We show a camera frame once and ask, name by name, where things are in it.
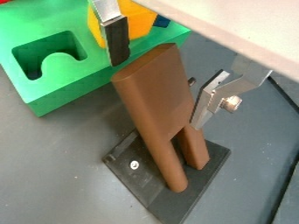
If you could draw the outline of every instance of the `yellow toy piece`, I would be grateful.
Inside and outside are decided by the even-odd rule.
[[[134,3],[131,0],[118,0],[122,14],[127,16],[129,37],[130,39],[142,38],[151,31],[157,13]],[[91,7],[89,7],[89,28],[101,47],[106,47],[106,41],[102,38],[99,30],[99,20]]]

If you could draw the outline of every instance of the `green plastic block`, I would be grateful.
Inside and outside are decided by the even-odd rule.
[[[0,5],[0,63],[25,103],[43,116],[110,82],[162,43],[181,46],[190,30],[171,22],[131,41],[131,58],[111,67],[89,28],[87,0],[14,0]]]

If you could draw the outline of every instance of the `screw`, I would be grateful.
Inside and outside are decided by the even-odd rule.
[[[138,161],[134,160],[134,161],[131,162],[131,164],[130,164],[130,167],[131,167],[133,170],[137,170],[138,167],[139,167],[139,163],[138,163]]]
[[[226,109],[230,113],[234,113],[238,110],[241,103],[242,103],[242,99],[237,95],[234,95],[226,98],[220,106],[224,109]]]

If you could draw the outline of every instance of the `metal base plate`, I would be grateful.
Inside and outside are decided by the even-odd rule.
[[[184,223],[230,156],[228,148],[206,142],[210,162],[205,168],[198,171],[182,162],[190,184],[181,193],[169,189],[137,130],[103,158],[107,167],[162,223]],[[130,167],[133,161],[139,163],[137,170]]]

